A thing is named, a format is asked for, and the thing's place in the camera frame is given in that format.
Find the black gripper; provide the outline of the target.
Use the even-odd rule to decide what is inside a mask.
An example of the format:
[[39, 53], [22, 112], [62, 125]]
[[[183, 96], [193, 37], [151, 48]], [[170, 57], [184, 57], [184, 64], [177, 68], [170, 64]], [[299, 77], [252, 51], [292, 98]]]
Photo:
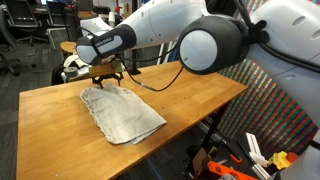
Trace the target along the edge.
[[102, 81], [105, 79], [116, 79], [118, 86], [121, 87], [121, 80], [124, 78], [121, 72], [116, 73], [99, 73], [99, 74], [92, 74], [91, 75], [92, 82], [94, 84], [98, 84], [101, 89], [103, 89]]

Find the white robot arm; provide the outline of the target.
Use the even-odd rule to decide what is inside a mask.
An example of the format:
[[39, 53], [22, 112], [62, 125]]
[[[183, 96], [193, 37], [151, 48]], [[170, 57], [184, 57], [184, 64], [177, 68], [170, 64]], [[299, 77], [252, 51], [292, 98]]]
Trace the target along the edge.
[[320, 126], [320, 6], [309, 0], [268, 0], [239, 19], [208, 12], [205, 0], [150, 0], [113, 29], [81, 37], [76, 52], [98, 65], [125, 50], [172, 40], [191, 73], [204, 75], [254, 61]]

